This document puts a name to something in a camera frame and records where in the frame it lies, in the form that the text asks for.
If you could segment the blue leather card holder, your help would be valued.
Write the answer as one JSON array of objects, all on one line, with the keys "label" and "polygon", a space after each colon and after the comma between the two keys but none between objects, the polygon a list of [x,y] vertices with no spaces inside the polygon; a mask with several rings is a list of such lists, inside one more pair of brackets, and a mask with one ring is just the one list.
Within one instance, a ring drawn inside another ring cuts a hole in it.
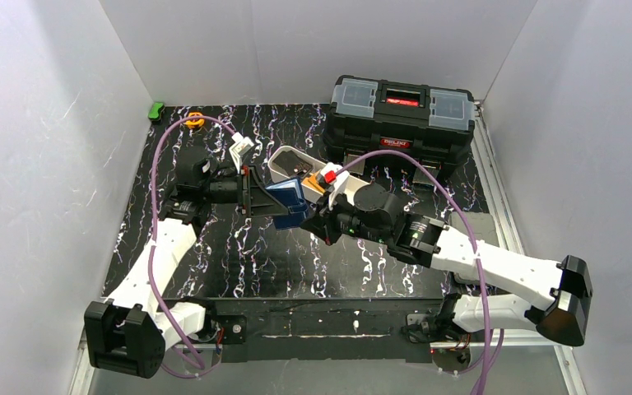
[{"label": "blue leather card holder", "polygon": [[299,228],[300,224],[309,216],[309,203],[304,197],[301,180],[292,178],[271,184],[266,190],[280,203],[287,213],[273,217],[273,225],[277,230]]}]

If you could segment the white oblong plastic tray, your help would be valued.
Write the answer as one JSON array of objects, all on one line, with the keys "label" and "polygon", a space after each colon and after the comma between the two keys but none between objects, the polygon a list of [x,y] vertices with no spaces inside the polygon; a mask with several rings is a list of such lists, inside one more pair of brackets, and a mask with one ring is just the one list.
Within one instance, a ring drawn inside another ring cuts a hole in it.
[{"label": "white oblong plastic tray", "polygon": [[342,193],[353,204],[356,191],[369,185],[345,171],[337,176],[333,186],[322,188],[318,176],[329,171],[337,172],[342,166],[322,162],[292,146],[278,148],[267,160],[267,167],[273,183],[298,178],[304,197],[310,203],[316,203],[325,193]]}]

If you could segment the orange card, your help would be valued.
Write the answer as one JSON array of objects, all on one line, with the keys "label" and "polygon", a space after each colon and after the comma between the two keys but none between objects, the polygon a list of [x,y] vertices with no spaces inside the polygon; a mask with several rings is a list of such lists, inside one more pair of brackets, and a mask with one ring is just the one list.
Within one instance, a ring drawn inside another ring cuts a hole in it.
[{"label": "orange card", "polygon": [[302,180],[302,186],[308,188],[309,190],[313,190],[316,193],[323,194],[325,189],[319,184],[318,181],[319,173],[312,173]]}]

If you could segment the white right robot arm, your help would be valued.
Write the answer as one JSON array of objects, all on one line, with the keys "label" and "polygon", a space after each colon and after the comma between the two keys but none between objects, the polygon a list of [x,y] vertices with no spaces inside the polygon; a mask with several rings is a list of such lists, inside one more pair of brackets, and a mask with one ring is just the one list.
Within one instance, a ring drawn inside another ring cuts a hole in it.
[{"label": "white right robot arm", "polygon": [[400,262],[454,272],[502,290],[486,299],[447,297],[433,328],[533,330],[564,346],[586,341],[593,285],[587,262],[574,255],[558,262],[472,241],[444,221],[406,211],[399,197],[378,184],[350,194],[326,193],[300,228],[328,245],[343,235],[377,242]]}]

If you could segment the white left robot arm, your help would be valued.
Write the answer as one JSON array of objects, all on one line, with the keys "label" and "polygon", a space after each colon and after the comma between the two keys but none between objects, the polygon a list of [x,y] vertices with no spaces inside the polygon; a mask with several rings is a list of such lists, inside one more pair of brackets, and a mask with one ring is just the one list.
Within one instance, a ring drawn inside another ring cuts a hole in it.
[{"label": "white left robot arm", "polygon": [[163,292],[197,243],[215,205],[233,205],[248,217],[285,216],[288,208],[267,190],[253,165],[221,165],[200,147],[179,152],[175,178],[152,208],[151,237],[116,289],[84,313],[90,363],[144,379],[163,368],[165,353],[181,343],[188,362],[205,369],[190,335],[207,329],[204,305],[168,306]]}]

